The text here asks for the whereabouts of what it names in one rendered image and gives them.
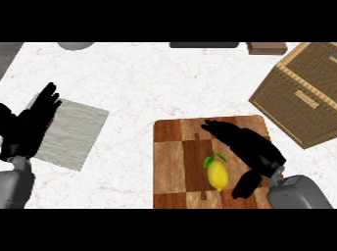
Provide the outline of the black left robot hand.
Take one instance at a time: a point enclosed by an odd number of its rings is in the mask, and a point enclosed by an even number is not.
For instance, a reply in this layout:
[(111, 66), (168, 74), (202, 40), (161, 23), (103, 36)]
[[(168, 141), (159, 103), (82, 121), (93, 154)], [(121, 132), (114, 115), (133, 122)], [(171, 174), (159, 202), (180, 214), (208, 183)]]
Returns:
[(60, 104), (53, 82), (47, 84), (32, 106), (19, 116), (0, 103), (1, 161), (10, 162), (16, 156), (29, 159), (35, 155)]

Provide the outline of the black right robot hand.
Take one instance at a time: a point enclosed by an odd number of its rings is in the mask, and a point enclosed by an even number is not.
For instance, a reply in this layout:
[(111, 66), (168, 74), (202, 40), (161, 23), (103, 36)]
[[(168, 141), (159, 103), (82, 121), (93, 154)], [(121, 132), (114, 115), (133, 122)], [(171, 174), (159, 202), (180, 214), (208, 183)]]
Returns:
[(232, 193), (233, 199), (248, 198), (261, 178), (273, 176), (285, 165), (286, 159), (273, 143), (250, 128), (216, 120), (207, 120), (201, 127), (229, 146), (250, 167), (238, 180)]

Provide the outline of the yellow lemon with green leaves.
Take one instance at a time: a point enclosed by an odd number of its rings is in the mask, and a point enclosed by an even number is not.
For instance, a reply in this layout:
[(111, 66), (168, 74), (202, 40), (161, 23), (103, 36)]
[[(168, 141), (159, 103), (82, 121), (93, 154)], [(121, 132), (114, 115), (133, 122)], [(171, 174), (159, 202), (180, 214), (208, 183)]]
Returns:
[(226, 163), (227, 159), (218, 152), (216, 152), (213, 156), (208, 156), (204, 161), (208, 183), (217, 191), (221, 191), (229, 185), (229, 170)]

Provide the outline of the checkered wooden cutting board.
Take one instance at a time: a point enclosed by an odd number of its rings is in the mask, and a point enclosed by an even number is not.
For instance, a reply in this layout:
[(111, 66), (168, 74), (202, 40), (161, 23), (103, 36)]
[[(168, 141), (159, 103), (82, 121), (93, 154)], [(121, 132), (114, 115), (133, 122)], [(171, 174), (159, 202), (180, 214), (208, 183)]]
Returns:
[[(232, 192), (250, 170), (230, 148), (201, 127), (205, 118), (158, 120), (153, 124), (153, 208), (258, 208), (270, 209), (269, 182), (261, 182), (247, 199), (233, 199)], [(210, 185), (205, 159), (221, 153), (229, 171), (229, 185), (221, 191)]]

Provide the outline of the brown wicker basket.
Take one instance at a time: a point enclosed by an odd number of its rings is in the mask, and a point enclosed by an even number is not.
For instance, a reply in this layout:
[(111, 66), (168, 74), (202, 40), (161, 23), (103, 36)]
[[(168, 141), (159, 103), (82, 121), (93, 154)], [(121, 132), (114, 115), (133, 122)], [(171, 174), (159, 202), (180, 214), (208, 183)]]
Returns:
[(337, 138), (337, 42), (300, 43), (250, 103), (301, 148)]

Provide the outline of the pale grey placemat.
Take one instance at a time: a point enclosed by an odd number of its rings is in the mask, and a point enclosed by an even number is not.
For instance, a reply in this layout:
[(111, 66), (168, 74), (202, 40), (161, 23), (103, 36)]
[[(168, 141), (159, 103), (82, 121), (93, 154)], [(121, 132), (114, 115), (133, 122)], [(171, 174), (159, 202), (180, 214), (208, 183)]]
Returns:
[(97, 141), (108, 111), (66, 99), (60, 101), (34, 157), (78, 172)]

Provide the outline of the grey round object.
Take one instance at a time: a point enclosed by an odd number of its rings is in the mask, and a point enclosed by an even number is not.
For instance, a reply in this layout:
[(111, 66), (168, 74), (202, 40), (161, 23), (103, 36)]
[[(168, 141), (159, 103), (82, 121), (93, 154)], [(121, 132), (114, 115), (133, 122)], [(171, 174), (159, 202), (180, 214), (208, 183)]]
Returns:
[(93, 42), (59, 42), (59, 46), (69, 51), (84, 50), (93, 45)]

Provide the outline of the brown wooden block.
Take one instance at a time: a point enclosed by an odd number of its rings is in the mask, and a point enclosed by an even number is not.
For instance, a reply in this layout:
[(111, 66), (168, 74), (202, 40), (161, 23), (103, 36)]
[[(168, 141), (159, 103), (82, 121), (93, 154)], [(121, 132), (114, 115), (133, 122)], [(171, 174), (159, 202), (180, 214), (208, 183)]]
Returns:
[(285, 42), (248, 42), (250, 55), (284, 55), (288, 50)]

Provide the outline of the dark grey flat object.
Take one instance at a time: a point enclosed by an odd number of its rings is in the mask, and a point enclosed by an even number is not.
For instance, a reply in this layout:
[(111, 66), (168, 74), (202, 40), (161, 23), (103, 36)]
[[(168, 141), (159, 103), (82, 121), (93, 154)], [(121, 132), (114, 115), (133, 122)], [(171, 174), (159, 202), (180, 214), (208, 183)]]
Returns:
[(236, 48), (239, 42), (170, 42), (170, 48)]

